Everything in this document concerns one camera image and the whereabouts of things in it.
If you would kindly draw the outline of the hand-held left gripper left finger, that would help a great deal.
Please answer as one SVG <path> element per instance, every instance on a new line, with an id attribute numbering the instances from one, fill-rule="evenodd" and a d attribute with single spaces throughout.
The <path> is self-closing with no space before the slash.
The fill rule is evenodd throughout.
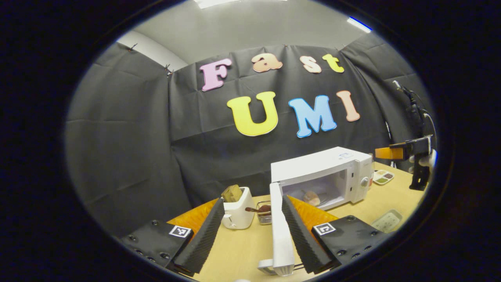
<path id="1" fill-rule="evenodd" d="M 224 200 L 217 198 L 167 222 L 151 220 L 121 238 L 130 250 L 170 271 L 200 273 L 224 216 Z"/>

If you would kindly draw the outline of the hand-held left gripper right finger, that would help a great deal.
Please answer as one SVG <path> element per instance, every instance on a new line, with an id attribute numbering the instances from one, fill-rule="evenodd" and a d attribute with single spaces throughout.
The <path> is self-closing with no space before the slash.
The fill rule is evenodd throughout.
<path id="1" fill-rule="evenodd" d="M 283 196 L 281 210 L 307 273 L 357 261 L 392 235 L 354 215 L 338 218 L 290 195 Z"/>

